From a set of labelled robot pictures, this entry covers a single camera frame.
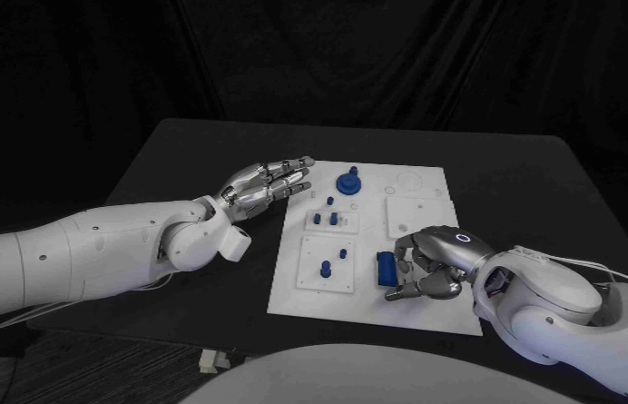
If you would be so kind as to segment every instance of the cable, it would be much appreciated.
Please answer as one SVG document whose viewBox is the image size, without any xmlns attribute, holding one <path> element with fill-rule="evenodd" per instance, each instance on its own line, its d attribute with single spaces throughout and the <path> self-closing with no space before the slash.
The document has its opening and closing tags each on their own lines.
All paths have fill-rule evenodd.
<svg viewBox="0 0 628 404">
<path fill-rule="evenodd" d="M 77 302 L 80 302 L 80 301 L 54 302 L 51 304 L 47 304 L 46 306 L 40 306 L 36 309 L 27 311 L 23 315 L 18 315 L 18 316 L 15 316 L 15 318 L 11 318 L 10 320 L 5 320 L 2 323 L 0 323 L 0 329 L 2 329 L 4 327 L 8 327 L 10 325 L 17 324 L 18 322 L 24 322 L 26 320 L 30 320 L 31 318 L 36 318 L 37 316 L 41 316 L 46 313 L 50 313 L 51 311 L 56 311 L 56 310 L 62 309 L 63 307 L 67 307 L 72 304 L 76 304 Z"/>
<path fill-rule="evenodd" d="M 583 266 L 584 268 L 592 268 L 593 270 L 606 272 L 612 281 L 616 281 L 615 275 L 619 275 L 625 280 L 628 280 L 628 275 L 610 270 L 607 266 L 603 265 L 602 263 L 597 263 L 594 261 L 579 261 L 577 259 L 566 259 L 564 257 L 551 256 L 550 254 L 545 254 L 544 252 L 540 251 L 530 250 L 528 248 L 521 247 L 520 245 L 515 247 L 515 250 L 517 249 L 521 249 L 520 252 L 522 253 L 537 254 L 551 259 L 553 261 L 563 261 L 564 263 L 570 263 L 571 265 Z"/>
<path fill-rule="evenodd" d="M 161 289 L 162 286 L 170 282 L 171 278 L 172 274 L 167 274 L 165 281 L 161 284 L 158 284 L 157 286 L 144 286 L 142 288 L 132 289 L 132 291 L 154 291 L 155 289 Z"/>
<path fill-rule="evenodd" d="M 15 372 L 17 372 L 17 357 L 13 359 L 13 371 L 10 371 L 8 382 L 7 382 L 7 386 L 4 387 L 4 393 L 2 393 L 2 398 L 0 399 L 0 404 L 2 404 L 7 399 L 10 387 L 13 386 L 13 380 L 15 379 Z"/>
</svg>

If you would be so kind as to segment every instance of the white cable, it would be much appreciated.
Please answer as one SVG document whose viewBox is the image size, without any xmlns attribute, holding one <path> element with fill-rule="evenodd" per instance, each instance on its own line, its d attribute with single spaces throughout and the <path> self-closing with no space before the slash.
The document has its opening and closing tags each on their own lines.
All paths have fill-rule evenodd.
<svg viewBox="0 0 628 404">
<path fill-rule="evenodd" d="M 615 275 L 619 275 L 625 280 L 628 280 L 628 275 L 610 270 L 607 268 L 607 266 L 603 265 L 602 263 L 597 263 L 594 261 L 579 261 L 577 259 L 566 259 L 564 257 L 551 256 L 550 254 L 545 254 L 544 252 L 540 252 L 540 251 L 534 251 L 525 247 L 520 247 L 520 248 L 522 249 L 522 252 L 528 252 L 531 254 L 538 254 L 543 257 L 547 257 L 548 259 L 551 259 L 553 261 L 563 261 L 564 263 L 570 263 L 571 265 L 583 266 L 584 268 L 592 268 L 593 270 L 599 270 L 602 272 L 606 272 L 612 281 L 615 281 Z"/>
<path fill-rule="evenodd" d="M 157 285 L 157 286 L 144 286 L 142 288 L 134 289 L 134 291 L 154 291 L 155 289 L 161 289 L 162 286 L 170 282 L 171 278 L 172 278 L 172 274 L 167 274 L 165 281 L 159 285 Z"/>
<path fill-rule="evenodd" d="M 37 316 L 44 315 L 46 313 L 50 313 L 54 310 L 62 309 L 63 307 L 70 306 L 72 304 L 76 304 L 80 301 L 73 301 L 73 302 L 53 302 L 51 304 L 47 304 L 46 306 L 40 306 L 36 309 L 27 311 L 26 313 L 23 313 L 23 315 L 15 316 L 15 318 L 11 318 L 10 320 L 5 320 L 2 323 L 0 323 L 0 329 L 2 329 L 4 327 L 8 327 L 10 325 L 14 325 L 20 322 L 24 322 L 26 320 L 30 320 L 31 318 L 36 318 Z"/>
</svg>

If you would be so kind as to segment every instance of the blue screw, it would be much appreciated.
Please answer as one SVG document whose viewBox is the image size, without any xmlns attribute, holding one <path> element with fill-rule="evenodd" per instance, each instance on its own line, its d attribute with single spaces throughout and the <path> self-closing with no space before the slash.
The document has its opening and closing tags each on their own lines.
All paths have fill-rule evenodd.
<svg viewBox="0 0 628 404">
<path fill-rule="evenodd" d="M 329 275 L 331 275 L 331 263 L 329 261 L 324 261 L 321 266 L 321 277 L 324 279 L 328 279 Z"/>
</svg>

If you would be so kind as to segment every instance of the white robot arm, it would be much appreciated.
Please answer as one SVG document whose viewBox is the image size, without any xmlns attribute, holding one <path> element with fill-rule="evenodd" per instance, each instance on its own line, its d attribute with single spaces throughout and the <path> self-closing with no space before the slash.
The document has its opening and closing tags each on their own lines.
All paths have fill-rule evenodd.
<svg viewBox="0 0 628 404">
<path fill-rule="evenodd" d="M 420 296 L 450 299 L 462 290 L 461 281 L 468 281 L 473 312 L 508 347 L 535 363 L 570 364 L 628 396 L 628 284 L 590 284 L 556 261 L 610 275 L 618 272 L 522 247 L 495 253 L 469 232 L 446 226 L 427 227 L 397 240 L 401 272 L 407 248 L 429 275 L 390 289 L 387 301 Z"/>
<path fill-rule="evenodd" d="M 116 295 L 198 269 L 217 252 L 239 261 L 250 238 L 231 223 L 308 189 L 312 165 L 308 157 L 256 164 L 214 197 L 102 207 L 0 234 L 0 313 Z"/>
</svg>

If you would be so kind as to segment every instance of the gray floor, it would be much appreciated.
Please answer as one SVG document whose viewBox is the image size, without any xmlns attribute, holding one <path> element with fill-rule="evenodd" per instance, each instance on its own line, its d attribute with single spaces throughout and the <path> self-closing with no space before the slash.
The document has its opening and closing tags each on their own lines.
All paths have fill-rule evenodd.
<svg viewBox="0 0 628 404">
<path fill-rule="evenodd" d="M 175 403 L 214 377 L 200 349 L 46 332 L 18 359 L 5 404 Z M 0 397 L 13 359 L 0 359 Z"/>
</svg>

